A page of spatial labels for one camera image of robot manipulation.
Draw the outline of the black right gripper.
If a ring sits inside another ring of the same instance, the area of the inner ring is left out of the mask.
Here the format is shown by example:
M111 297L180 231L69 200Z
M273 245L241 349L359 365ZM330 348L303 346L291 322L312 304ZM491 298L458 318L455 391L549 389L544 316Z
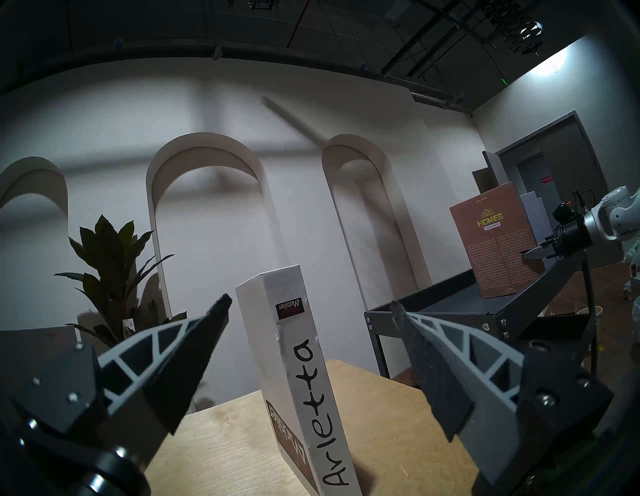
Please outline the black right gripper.
M545 241L535 248L523 251L522 260L553 259L568 257L593 246L590 233L584 221L584 211L574 203L561 203L553 211L558 225L552 229L552 241Z

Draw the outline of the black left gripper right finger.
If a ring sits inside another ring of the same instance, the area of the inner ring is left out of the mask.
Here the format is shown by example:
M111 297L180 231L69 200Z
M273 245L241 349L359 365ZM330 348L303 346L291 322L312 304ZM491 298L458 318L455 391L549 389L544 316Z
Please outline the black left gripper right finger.
M399 301L390 311L433 417L463 444L477 483L537 483L543 463L593 438L614 398L546 332L508 344Z

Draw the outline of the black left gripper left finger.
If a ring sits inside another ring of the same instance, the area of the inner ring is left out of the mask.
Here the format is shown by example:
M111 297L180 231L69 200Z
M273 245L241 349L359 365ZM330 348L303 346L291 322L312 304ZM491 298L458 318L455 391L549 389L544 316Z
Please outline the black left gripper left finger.
M229 322L223 294L197 319L146 329L100 356L63 351L9 398L24 421L73 443L156 453L174 435Z

